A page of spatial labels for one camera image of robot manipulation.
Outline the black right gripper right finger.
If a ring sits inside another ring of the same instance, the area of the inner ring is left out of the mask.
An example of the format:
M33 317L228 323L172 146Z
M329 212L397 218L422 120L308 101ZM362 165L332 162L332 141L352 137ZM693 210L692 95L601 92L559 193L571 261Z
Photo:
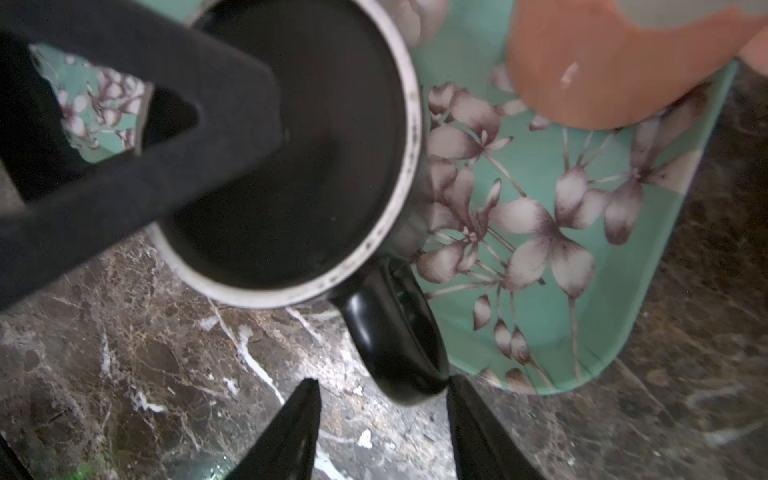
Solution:
M465 377L450 377L446 406L458 479L544 478Z

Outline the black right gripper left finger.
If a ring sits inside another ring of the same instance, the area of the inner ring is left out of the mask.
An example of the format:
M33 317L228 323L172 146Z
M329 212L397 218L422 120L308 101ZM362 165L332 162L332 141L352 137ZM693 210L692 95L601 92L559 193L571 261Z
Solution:
M305 378L226 479L310 479L321 408L319 382Z

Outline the black mug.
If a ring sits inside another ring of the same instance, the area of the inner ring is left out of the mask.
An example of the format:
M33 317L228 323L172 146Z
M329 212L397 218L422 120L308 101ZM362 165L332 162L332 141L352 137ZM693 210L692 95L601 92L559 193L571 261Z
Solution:
M432 181L420 85L376 1L217 1L193 27L265 62L283 145L256 171L153 223L175 273L224 304L327 300L393 401L439 394L449 365L411 271Z

